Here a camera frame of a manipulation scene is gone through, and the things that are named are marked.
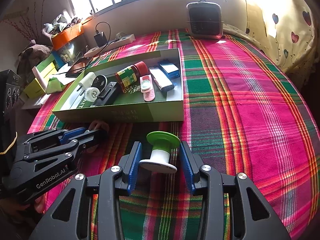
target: white round knob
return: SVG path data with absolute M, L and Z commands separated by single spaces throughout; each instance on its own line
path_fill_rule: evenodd
M 99 94 L 100 94 L 99 89 L 90 87 L 85 90 L 84 99 L 89 102 L 94 102 L 97 99 Z

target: cardboard box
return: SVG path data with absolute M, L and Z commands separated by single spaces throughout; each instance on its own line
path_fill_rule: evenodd
M 45 82 L 48 83 L 51 75 L 55 74 L 57 70 L 55 69 L 55 65 L 53 61 L 55 60 L 54 56 L 50 54 L 44 61 L 42 61 L 36 68 L 39 70 L 41 76 L 44 78 Z M 29 98 L 37 98 L 45 94 L 45 91 L 39 84 L 38 80 L 35 78 L 28 84 L 23 92 Z
M 167 59 L 180 70 L 180 77 L 172 80 L 173 90 L 163 94 L 153 82 L 156 98 L 151 102 L 143 100 L 140 82 L 137 81 L 125 89 L 113 105 L 90 107 L 92 103 L 79 96 L 79 81 L 89 72 L 105 75 L 108 82 L 114 81 L 114 74 L 121 69 L 144 61 L 148 67 Z M 53 109 L 53 113 L 63 122 L 92 122 L 100 119 L 106 122 L 169 122 L 183 121 L 183 80 L 179 49 L 165 49 L 137 54 L 97 65 L 82 72 Z

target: rubber band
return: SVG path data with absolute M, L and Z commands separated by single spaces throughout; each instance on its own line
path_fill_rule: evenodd
M 17 137 L 18 137 L 18 133 L 16 132 L 16 137 L 13 139 L 12 143 L 7 147 L 7 149 L 3 153 L 0 153 L 0 155 L 6 154 L 7 151 L 9 151 L 11 149 L 11 147 L 15 144 Z

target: curtain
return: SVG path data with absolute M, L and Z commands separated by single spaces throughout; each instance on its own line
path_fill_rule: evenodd
M 246 0 L 246 4 L 243 34 L 300 90 L 319 61 L 317 23 L 310 8 L 304 0 Z

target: open box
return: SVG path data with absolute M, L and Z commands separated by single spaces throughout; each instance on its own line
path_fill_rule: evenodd
M 153 81 L 156 98 L 151 102 L 143 100 L 140 82 L 137 81 L 125 89 L 112 105 L 90 107 L 92 104 L 80 96 L 79 81 L 89 72 L 105 75 L 108 82 L 115 81 L 114 74 L 123 68 L 144 61 L 148 67 L 158 65 L 162 60 L 174 63 L 180 71 L 180 77 L 172 83 L 173 90 L 162 93 Z M 146 52 L 109 61 L 82 72 L 52 111 L 63 122 L 92 122 L 99 119 L 106 122 L 170 122 L 183 121 L 183 80 L 179 49 L 164 49 Z

